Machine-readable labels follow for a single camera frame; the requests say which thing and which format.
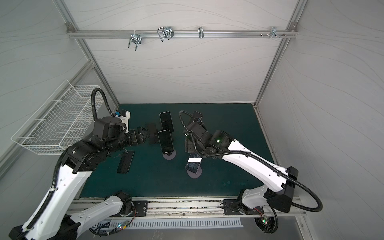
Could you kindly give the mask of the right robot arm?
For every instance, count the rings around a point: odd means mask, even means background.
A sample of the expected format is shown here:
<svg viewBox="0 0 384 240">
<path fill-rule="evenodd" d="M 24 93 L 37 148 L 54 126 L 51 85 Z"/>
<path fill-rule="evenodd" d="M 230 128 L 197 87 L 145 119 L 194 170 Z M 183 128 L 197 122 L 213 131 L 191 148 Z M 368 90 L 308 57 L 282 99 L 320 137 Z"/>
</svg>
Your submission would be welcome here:
<svg viewBox="0 0 384 240">
<path fill-rule="evenodd" d="M 258 188 L 241 190 L 232 203 L 223 201 L 223 208 L 229 213 L 250 215 L 256 211 L 259 215 L 255 219 L 258 228 L 265 234 L 273 234 L 279 227 L 277 212 L 288 213 L 291 207 L 313 213 L 323 209 L 321 199 L 298 181 L 296 168 L 286 169 L 265 160 L 226 132 L 217 130 L 210 134 L 201 119 L 186 111 L 179 112 L 179 119 L 185 130 L 186 151 L 190 153 L 186 164 L 190 177 L 198 178 L 202 174 L 201 161 L 212 158 L 231 163 L 263 183 Z M 296 187 L 308 193 L 317 206 L 307 207 L 294 203 Z"/>
</svg>

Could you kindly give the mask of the black folding phone stand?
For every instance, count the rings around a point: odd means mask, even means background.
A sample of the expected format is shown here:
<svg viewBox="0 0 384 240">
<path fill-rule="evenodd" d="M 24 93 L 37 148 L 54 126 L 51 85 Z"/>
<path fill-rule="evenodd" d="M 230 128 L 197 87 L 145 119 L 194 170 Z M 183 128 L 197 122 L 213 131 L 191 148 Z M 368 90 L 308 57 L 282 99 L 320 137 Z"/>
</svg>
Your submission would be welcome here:
<svg viewBox="0 0 384 240">
<path fill-rule="evenodd" d="M 155 123 L 147 123 L 146 129 L 148 133 L 148 141 L 150 145 L 155 145 L 159 143 L 158 138 L 158 129 Z"/>
</svg>

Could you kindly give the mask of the teal edged phone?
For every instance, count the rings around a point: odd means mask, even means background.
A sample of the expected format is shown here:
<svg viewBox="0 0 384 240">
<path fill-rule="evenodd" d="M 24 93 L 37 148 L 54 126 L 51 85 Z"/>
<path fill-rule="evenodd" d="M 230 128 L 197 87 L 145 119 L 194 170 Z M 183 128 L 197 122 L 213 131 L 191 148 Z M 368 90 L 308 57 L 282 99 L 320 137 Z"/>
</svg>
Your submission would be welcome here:
<svg viewBox="0 0 384 240">
<path fill-rule="evenodd" d="M 121 160 L 117 168 L 118 174 L 127 174 L 129 172 L 134 154 L 135 154 L 134 151 L 125 151 L 122 154 Z"/>
</svg>

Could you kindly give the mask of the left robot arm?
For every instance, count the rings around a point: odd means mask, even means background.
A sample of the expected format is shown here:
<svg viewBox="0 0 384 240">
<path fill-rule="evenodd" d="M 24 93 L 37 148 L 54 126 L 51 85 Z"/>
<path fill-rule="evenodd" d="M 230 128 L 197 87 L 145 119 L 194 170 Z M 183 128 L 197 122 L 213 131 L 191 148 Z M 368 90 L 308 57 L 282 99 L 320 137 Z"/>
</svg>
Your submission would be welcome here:
<svg viewBox="0 0 384 240">
<path fill-rule="evenodd" d="M 105 104 L 108 102 L 101 88 L 93 89 L 92 133 L 63 151 L 55 165 L 52 183 L 44 199 L 23 225 L 12 228 L 10 239 L 75 240 L 108 217 L 135 218 L 137 207 L 132 197 L 122 191 L 77 214 L 67 214 L 75 195 L 100 163 L 118 151 L 123 151 L 122 161 L 131 160 L 125 148 L 144 144 L 148 137 L 146 129 L 128 129 L 128 113 L 110 111 L 108 117 L 99 118 L 96 110 L 97 94 L 101 94 Z"/>
</svg>

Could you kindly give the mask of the white edged phone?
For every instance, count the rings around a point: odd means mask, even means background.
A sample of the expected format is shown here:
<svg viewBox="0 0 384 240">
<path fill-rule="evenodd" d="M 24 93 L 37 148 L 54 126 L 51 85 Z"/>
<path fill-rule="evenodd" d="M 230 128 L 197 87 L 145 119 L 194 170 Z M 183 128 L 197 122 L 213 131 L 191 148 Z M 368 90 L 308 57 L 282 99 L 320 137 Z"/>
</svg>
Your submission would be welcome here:
<svg viewBox="0 0 384 240">
<path fill-rule="evenodd" d="M 170 154 L 174 151 L 172 135 L 170 130 L 163 130 L 158 132 L 159 143 L 161 146 L 162 154 Z"/>
</svg>

